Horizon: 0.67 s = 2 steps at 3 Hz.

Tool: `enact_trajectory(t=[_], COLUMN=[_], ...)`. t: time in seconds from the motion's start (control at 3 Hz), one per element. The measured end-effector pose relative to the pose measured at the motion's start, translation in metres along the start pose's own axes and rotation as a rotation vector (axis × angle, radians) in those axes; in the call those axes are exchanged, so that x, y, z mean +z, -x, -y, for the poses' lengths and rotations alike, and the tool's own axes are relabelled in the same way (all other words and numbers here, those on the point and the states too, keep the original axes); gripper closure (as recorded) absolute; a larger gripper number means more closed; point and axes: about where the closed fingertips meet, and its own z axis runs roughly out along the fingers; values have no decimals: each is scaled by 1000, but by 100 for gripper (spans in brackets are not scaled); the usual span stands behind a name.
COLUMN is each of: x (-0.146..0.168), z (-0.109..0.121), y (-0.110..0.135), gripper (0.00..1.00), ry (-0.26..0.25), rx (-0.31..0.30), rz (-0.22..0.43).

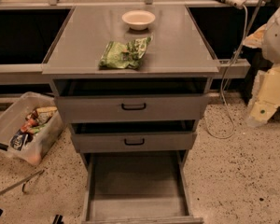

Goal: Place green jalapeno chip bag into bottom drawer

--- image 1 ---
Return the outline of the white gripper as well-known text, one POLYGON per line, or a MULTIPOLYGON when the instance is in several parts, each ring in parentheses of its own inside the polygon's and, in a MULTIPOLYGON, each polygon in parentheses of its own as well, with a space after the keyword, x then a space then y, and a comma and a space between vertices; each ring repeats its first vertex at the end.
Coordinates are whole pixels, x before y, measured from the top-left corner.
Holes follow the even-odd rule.
POLYGON ((259 91, 248 104, 245 122, 249 127, 266 124, 280 107, 280 64, 259 72, 259 91))

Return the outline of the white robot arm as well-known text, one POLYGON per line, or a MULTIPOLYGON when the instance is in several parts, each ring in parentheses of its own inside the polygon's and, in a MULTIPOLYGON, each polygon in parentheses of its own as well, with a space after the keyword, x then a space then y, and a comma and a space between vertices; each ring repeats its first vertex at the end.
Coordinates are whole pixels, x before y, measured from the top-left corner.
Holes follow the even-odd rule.
POLYGON ((254 84, 249 101, 250 110, 245 121, 250 127, 259 127, 280 107, 280 7, 265 25, 245 39, 244 45, 261 48, 263 58, 273 64, 267 72, 259 73, 260 84, 254 84))

